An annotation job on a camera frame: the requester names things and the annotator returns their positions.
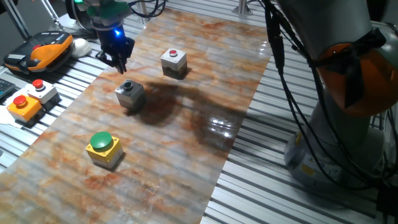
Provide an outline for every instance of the yellow button base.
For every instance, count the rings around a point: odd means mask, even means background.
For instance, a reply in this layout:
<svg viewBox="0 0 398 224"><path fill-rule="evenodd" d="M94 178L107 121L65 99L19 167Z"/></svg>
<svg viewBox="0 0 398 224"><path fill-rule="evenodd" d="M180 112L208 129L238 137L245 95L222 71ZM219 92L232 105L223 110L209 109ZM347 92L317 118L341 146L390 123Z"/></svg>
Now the yellow button base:
<svg viewBox="0 0 398 224"><path fill-rule="evenodd" d="M11 103L7 110L16 120L28 122L35 114L42 108L40 102L29 96L26 97L26 102L22 106L17 106Z"/></svg>
<svg viewBox="0 0 398 224"><path fill-rule="evenodd" d="M93 149L93 146L91 146L91 144L89 144L86 147L86 151L87 151L88 155L92 159L109 164L113 160L115 153L118 152L119 149L122 148L122 144L120 143L118 138L112 136L112 140L113 140L113 145L107 151L97 152Z"/></svg>

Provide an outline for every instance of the black cable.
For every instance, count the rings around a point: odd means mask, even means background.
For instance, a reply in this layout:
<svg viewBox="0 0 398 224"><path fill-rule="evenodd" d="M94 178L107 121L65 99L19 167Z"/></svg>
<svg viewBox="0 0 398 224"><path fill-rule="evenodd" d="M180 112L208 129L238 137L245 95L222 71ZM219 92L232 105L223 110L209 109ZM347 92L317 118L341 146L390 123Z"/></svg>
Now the black cable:
<svg viewBox="0 0 398 224"><path fill-rule="evenodd" d="M372 126L371 126L372 128L374 128L374 122L375 121L376 121L376 115L374 115L373 118L372 118Z"/></svg>
<svg viewBox="0 0 398 224"><path fill-rule="evenodd" d="M314 130L312 129L312 127L311 127L310 124L308 123L308 121L307 121L307 119L305 118L305 116L303 115L303 113L301 112L301 110L300 110L300 108L298 107L297 103L295 102L294 97L292 96L292 94L291 94L289 88L287 87L287 84L285 83L285 80L284 80L284 77L283 77L284 54L280 54L281 52L284 51L284 50L283 50L284 47L283 47L283 42L282 42L281 39L278 37L278 36L280 35L279 23L276 24L275 22L277 22L277 21L275 20L275 18L271 18L271 12L270 12L270 10L266 10L265 15L266 15L267 31L268 31L268 34L269 34L269 42L270 42L270 44L271 44L272 53L274 54L275 65L276 65L276 67L277 67L277 69L278 69L279 75L281 76L282 85L284 86L284 90L285 90L285 93L286 93L286 97L287 97L288 102L289 102L290 104L293 103L293 104L295 105L295 107L296 107L296 109L297 109L299 115L302 117L302 119L304 120L304 122L305 122L305 124L307 125L307 127L311 130L311 132L312 132L312 134L313 134L315 140L317 141L317 143L319 144L319 146L322 148L322 151L323 151L327 156L329 156L330 159L331 159L333 162L335 162L336 164L338 164L338 165L341 166L341 167L344 167L344 166L342 166L336 159L334 159L334 158L323 148L323 146L322 146L320 140L318 139L317 135L315 134ZM294 111L293 107L291 107L291 110L292 110L293 116L294 116L295 118L297 118L297 115L295 114L295 111ZM301 125L300 125L299 120L296 119L295 121L296 121L297 125L300 126L300 130L302 131L302 127L301 127ZM323 173L324 173L325 175L328 176L328 174L326 174L326 172L323 170L322 167L319 166L319 168L323 171ZM350 174L353 175L354 177L358 178L359 180L364 181L362 178L358 177L356 174L352 173L352 172L351 172L350 170L348 170L347 168L346 168L346 170L347 170L348 173L350 173Z"/></svg>
<svg viewBox="0 0 398 224"><path fill-rule="evenodd" d="M379 130L383 131L384 127L383 127L383 112L379 113Z"/></svg>
<svg viewBox="0 0 398 224"><path fill-rule="evenodd" d="M387 175L386 179L392 177L398 171L398 134L397 134L396 123L394 121L394 116L392 115L391 108L389 108L388 111L387 111L387 117L388 117L388 120L389 120L390 125L391 125L392 135L393 135L394 140L396 142L396 161L395 161L394 167L392 168L392 171Z"/></svg>
<svg viewBox="0 0 398 224"><path fill-rule="evenodd" d="M316 75L317 72L316 72L315 69L314 69L312 60L310 59L308 53L305 51L304 46L301 44L301 42L298 40L298 38L296 38L296 36L295 36L295 34L293 33L293 31L292 31L292 29L291 29L291 26L290 26L290 24L287 22L287 20L286 20L283 16L282 16L282 18L281 18L281 15L282 15L282 14L281 14L276 8L274 8L274 6L272 5L272 3L270 3L269 1L266 2L265 0L263 0L263 1L264 1L264 4L267 5L267 7L273 8L273 10L276 11L276 13L275 13L275 12L273 13L274 16L277 15L277 16L280 17L280 18L279 18L279 19L280 19L279 24L285 29L286 33L288 33L288 35L291 36L291 38L293 39L293 41L294 41L294 42L296 43L296 45L297 45L297 46L294 45L293 48L296 48L297 50L299 50L300 53L301 53L305 58L307 58L308 64L309 64L309 66L311 67L312 72L313 72L313 75L314 75L314 80L315 80L315 84L316 84L316 86L317 86L318 96L319 96L319 98L320 98L320 104L321 104L322 110L323 110L323 112L324 112L325 118L326 118L326 120L328 121L328 125L329 125L330 128L332 129L333 134L335 135L335 137L337 138L337 140L338 140L338 142L339 142L339 147L342 148L342 151L346 154L348 160L350 161L351 158L350 158L350 155L349 155L348 151L345 149L344 145L342 144L340 138L338 137L336 131L334 130L334 128L333 128L333 126L331 125L331 122L330 122L330 120L329 120L328 113L326 112L326 106L325 106L325 102L324 102L324 97L323 97L323 85L322 85L322 83L321 83L321 81L320 81L319 76ZM267 13L266 13L266 22L267 22L267 20L270 21L270 16L268 16ZM293 106L291 105L291 104L292 104L292 101L293 101L294 103L295 103L295 101L294 101L294 98L293 98L293 96L291 95L291 93L290 93L290 91L289 91L289 89L288 89L286 83L284 83L285 80L284 80L284 77L283 77L283 71L280 72L280 78L281 78L281 80L282 80L282 84L283 84L283 86L284 86L285 93L286 93L286 95L287 95L287 99L288 99L288 102L289 102L289 106L290 106L290 109L292 110L292 114L293 114L293 116L294 116L294 118L295 118L295 121L296 121L297 125L298 125L299 128L300 128L300 131L301 131L302 134L303 134L303 138L306 139L307 137L305 136L305 133L303 132L303 129L302 129L302 127L301 127L301 124L300 124L299 120L297 119L297 115L295 114L295 111L294 111L294 109L293 109ZM307 120L306 120L305 117L302 115L302 113L301 113L301 111L300 111L300 109L299 109L299 107L297 106L296 103L295 103L295 107L297 108L297 110L298 110L299 114L301 115L302 119L306 122L307 127L312 131L312 134L314 135L314 138L317 140L316 134L313 132L313 130L312 130L312 128L310 127L310 125L308 124ZM394 127L394 138L397 138L397 139L398 139L398 136L397 136L397 134L396 134L395 127ZM312 150L311 146L309 145L308 139L306 140L306 143L307 143L308 147L310 148L310 150ZM381 181L384 181L383 176L384 176L384 174L386 173L386 166L383 167L383 172L382 172L382 176L381 176L381 177L378 177L378 178L372 177L372 178L370 178L370 179L372 179L372 180L371 180L370 182L368 181L368 182L369 182L369 183L368 183L368 186L360 187L360 188L352 188L352 187L347 187L347 186L341 185L340 183L336 183L329 175L327 175L327 174L325 173L325 171L322 169L322 167L320 166L319 162L317 161L317 158L316 158L315 154L313 153L313 151L312 151L311 153L313 154L312 156L314 157L315 162L317 162L317 166L321 169L322 173L323 173L330 181L332 181L333 183L335 183L335 184L337 184L337 185L340 185L340 186L342 186L342 187L345 187L345 188L347 188L347 189L351 189L351 190L362 190L362 189L367 189L367 188L372 187L373 185L379 184ZM352 163L352 165L354 166L354 168L356 169L356 171L357 171L357 173L358 173L359 175L361 175L361 174L363 173L361 170L359 170L359 169L356 167L357 165L356 165L353 161L350 161L350 163Z"/></svg>
<svg viewBox="0 0 398 224"><path fill-rule="evenodd" d="M150 13L148 13L148 14L142 14L142 13L140 13L140 12L135 11L135 10L132 8L135 4L140 3L140 2L144 2L144 3L155 2L155 7L154 7L154 9L153 9ZM161 15L161 14L163 13L163 11L164 11L164 9L165 9L165 7L166 7L166 2L167 2L167 0L163 0L163 2L159 4L159 0L139 0L139 1L130 2L130 3L129 3L129 6L131 7L132 13L133 13L133 14L137 14L139 17L143 17L143 18L154 18L154 17L157 17L157 16L159 16L159 15Z"/></svg>

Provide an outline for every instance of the yellow label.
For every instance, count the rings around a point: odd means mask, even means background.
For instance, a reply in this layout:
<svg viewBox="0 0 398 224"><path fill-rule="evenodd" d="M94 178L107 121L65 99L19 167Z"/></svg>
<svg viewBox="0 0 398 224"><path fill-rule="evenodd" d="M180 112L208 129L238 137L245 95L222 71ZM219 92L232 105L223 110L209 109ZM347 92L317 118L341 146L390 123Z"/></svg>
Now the yellow label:
<svg viewBox="0 0 398 224"><path fill-rule="evenodd" d="M296 137L296 146L299 144L300 140L301 140L301 132L298 132Z"/></svg>
<svg viewBox="0 0 398 224"><path fill-rule="evenodd" d="M301 170L311 177L315 174L315 170L305 164L301 165Z"/></svg>

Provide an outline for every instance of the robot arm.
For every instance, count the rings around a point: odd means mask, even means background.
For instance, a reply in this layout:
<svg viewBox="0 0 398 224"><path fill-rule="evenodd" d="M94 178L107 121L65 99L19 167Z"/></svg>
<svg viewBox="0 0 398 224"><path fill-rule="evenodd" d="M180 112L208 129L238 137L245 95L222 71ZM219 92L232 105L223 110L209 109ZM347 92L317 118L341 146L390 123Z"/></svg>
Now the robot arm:
<svg viewBox="0 0 398 224"><path fill-rule="evenodd" d="M370 20L365 0L278 3L345 113L371 116L397 102L398 37Z"/></svg>
<svg viewBox="0 0 398 224"><path fill-rule="evenodd" d="M96 58L123 74L134 47L134 40L126 37L123 29L124 18L132 14L130 5L114 0L75 0L75 4L79 10L87 10L101 42L102 51Z"/></svg>

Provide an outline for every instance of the metal pole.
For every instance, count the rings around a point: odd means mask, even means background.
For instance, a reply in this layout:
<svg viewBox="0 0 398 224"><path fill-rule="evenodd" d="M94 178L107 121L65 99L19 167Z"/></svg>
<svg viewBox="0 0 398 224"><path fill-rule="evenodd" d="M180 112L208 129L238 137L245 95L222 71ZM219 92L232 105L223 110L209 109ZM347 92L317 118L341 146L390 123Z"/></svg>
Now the metal pole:
<svg viewBox="0 0 398 224"><path fill-rule="evenodd" d="M138 10L140 11L140 13L142 13L142 14L148 14L148 12L147 12L147 6L145 5L145 3L144 2L139 2L138 3ZM147 19L146 18L141 18L141 22L142 22L142 24L147 24Z"/></svg>
<svg viewBox="0 0 398 224"><path fill-rule="evenodd" d="M238 15L251 16L253 14L253 12L248 8L248 0L239 0L239 6L232 10L232 12Z"/></svg>
<svg viewBox="0 0 398 224"><path fill-rule="evenodd" d="M44 5L44 8L47 10L47 12L50 14L51 19L53 20L55 25L58 26L58 28L60 30L63 30L63 26L60 23L60 18L58 17L58 15L55 12L54 8L49 3L49 0L42 0L42 4Z"/></svg>
<svg viewBox="0 0 398 224"><path fill-rule="evenodd" d="M10 15L11 20L13 21L14 25L17 27L22 38L27 41L31 38L31 34L28 31L26 23L22 18L21 14L19 13L17 7L15 6L12 0L1 0L4 7L7 9L8 14Z"/></svg>

